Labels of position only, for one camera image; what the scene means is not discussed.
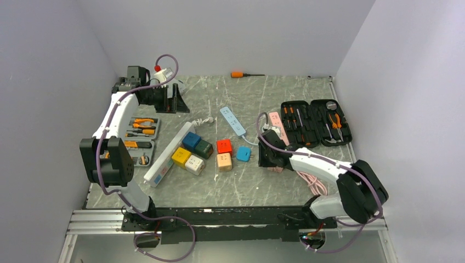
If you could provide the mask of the red cube socket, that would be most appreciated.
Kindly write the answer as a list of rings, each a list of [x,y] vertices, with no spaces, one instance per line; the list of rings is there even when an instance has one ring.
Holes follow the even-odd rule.
[[[233,153],[233,147],[232,147],[230,139],[218,140],[216,142],[216,146],[217,146],[217,153],[218,154],[228,153],[231,156],[233,155],[232,154]]]

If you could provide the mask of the pink power strip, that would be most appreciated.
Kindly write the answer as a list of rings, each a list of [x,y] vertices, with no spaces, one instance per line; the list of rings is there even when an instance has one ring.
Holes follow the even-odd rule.
[[[278,112],[271,112],[268,114],[268,116],[269,121],[271,121],[271,127],[278,127],[280,130],[280,139],[285,143],[286,146],[289,145],[290,142],[288,140],[287,134],[285,132],[284,126],[282,124]],[[297,175],[300,176],[307,183],[313,195],[328,195],[328,190],[326,186],[317,177],[301,171],[297,171]]]

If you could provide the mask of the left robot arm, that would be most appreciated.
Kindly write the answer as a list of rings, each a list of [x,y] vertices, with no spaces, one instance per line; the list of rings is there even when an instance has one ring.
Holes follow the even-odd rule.
[[[79,145],[87,178],[98,184],[103,194],[118,195],[127,211],[143,230],[154,228],[158,221],[155,204],[133,179],[134,162],[123,137],[126,126],[139,105],[152,105],[160,113],[175,113],[167,101],[169,88],[179,93],[178,70],[164,68],[154,74],[141,66],[129,66],[127,75],[111,89],[111,103],[97,131]]]

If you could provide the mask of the blue cube socket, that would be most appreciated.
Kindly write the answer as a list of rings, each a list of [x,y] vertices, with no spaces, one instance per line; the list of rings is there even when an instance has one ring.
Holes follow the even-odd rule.
[[[190,152],[194,152],[195,147],[201,141],[201,137],[193,132],[188,132],[182,140],[184,148]]]

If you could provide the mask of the pink cube socket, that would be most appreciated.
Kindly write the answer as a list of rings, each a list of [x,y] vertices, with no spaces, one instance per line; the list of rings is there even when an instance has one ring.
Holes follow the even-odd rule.
[[[282,167],[268,167],[267,170],[268,170],[268,171],[275,172],[275,173],[282,173],[282,172],[283,172],[283,168],[282,168]]]

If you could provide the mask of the yellow cube socket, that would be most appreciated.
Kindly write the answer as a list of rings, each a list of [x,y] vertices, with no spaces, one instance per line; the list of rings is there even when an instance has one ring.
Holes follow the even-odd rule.
[[[171,156],[171,160],[173,161],[174,164],[177,166],[186,169],[185,164],[191,157],[192,153],[182,147],[178,147],[173,155]]]

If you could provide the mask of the clear plastic organizer box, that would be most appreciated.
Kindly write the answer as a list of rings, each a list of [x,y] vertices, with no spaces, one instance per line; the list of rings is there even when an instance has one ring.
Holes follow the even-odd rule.
[[[186,85],[183,81],[180,81],[175,78],[170,82],[170,84],[173,91],[177,89],[180,95],[183,95],[186,92]]]

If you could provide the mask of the white power strip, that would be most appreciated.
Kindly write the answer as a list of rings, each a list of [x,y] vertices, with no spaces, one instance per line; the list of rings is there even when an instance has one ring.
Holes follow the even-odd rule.
[[[161,180],[167,174],[167,172],[171,169],[174,162],[172,161],[172,156],[175,151],[181,147],[182,140],[185,136],[189,133],[196,133],[195,127],[205,123],[213,123],[214,118],[208,116],[207,118],[199,118],[192,122],[185,122],[181,129],[176,133],[174,138],[171,142],[167,145],[167,147],[161,152],[158,159],[155,160],[152,166],[144,175],[144,183],[150,185],[151,187],[155,188],[159,185]]]

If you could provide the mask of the dark green cube socket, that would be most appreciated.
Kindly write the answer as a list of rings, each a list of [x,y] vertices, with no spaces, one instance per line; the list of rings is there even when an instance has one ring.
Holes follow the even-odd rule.
[[[213,153],[213,145],[203,139],[194,148],[194,154],[203,158],[209,159]]]

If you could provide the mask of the light blue power strip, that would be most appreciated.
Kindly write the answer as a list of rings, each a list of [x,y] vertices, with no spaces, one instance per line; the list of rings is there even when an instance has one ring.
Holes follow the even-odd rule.
[[[242,139],[244,139],[244,141],[246,143],[248,143],[250,145],[258,146],[257,143],[251,142],[246,138],[246,130],[245,130],[245,128],[239,122],[239,120],[234,115],[234,113],[231,111],[231,109],[229,109],[227,106],[222,107],[220,109],[220,113],[222,114],[222,116],[225,118],[225,120],[227,121],[229,126],[232,128],[232,130],[234,131],[234,133],[238,137],[241,137]]]

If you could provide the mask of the beige cube socket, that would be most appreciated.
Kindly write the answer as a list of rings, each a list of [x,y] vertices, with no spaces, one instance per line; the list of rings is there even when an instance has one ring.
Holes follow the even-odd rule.
[[[230,171],[233,168],[233,163],[230,153],[219,153],[216,155],[217,167],[220,172]]]

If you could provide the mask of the black tool case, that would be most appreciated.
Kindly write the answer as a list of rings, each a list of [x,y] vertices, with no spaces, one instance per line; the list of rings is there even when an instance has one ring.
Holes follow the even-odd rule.
[[[285,101],[281,121],[288,141],[307,148],[349,144],[352,132],[339,103],[334,99]]]

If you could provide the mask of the grey tool tray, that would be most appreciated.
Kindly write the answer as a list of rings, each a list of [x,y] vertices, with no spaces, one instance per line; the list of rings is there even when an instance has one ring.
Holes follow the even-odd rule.
[[[155,153],[160,121],[158,118],[132,117],[123,137],[135,167],[149,167]]]

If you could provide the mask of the white cube socket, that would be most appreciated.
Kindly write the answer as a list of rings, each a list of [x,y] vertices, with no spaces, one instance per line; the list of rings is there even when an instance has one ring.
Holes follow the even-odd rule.
[[[205,167],[205,163],[203,161],[203,159],[201,159],[200,157],[197,157],[195,155],[191,155],[188,160],[186,161],[185,163],[185,169],[196,175],[196,176],[199,176],[201,174],[201,172],[203,171]]]

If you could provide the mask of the light blue plug adapter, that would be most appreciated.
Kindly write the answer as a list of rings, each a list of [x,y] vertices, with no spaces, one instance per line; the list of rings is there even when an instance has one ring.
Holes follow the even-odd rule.
[[[252,150],[247,146],[240,146],[236,151],[236,159],[241,162],[248,162],[251,158]]]

